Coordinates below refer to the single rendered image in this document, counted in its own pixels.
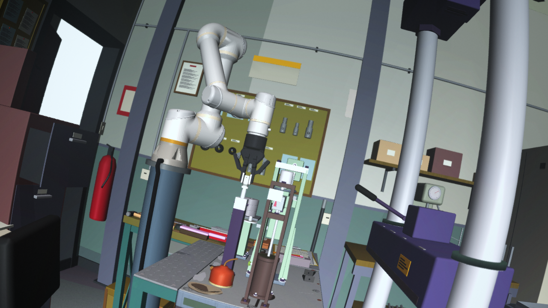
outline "orange teapot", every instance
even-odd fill
[[[230,261],[238,259],[227,260],[223,265],[211,266],[211,274],[209,274],[209,283],[219,288],[231,288],[234,282],[234,271],[229,269],[226,264]]]

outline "window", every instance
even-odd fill
[[[61,46],[45,89],[40,115],[80,124],[102,46],[69,25],[59,23]]]

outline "fire extinguisher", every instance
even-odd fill
[[[114,182],[114,173],[116,172],[116,159],[114,147],[109,146],[107,155],[101,158],[97,177],[95,178],[95,187],[93,188],[92,206],[89,210],[89,217],[97,221],[105,221],[109,210],[110,194],[112,192],[112,183]]]

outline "robotic arm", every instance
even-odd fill
[[[186,168],[188,144],[217,147],[225,135],[221,111],[238,118],[250,119],[246,139],[240,153],[234,154],[236,167],[244,178],[251,173],[250,182],[270,163],[264,160],[266,140],[270,131],[276,97],[259,92],[255,99],[245,99],[230,93],[227,84],[232,65],[246,53],[246,40],[238,33],[220,24],[207,24],[198,32],[197,45],[202,55],[206,88],[202,92],[202,109],[198,113],[171,109],[158,147],[152,160],[164,159],[164,164]]]

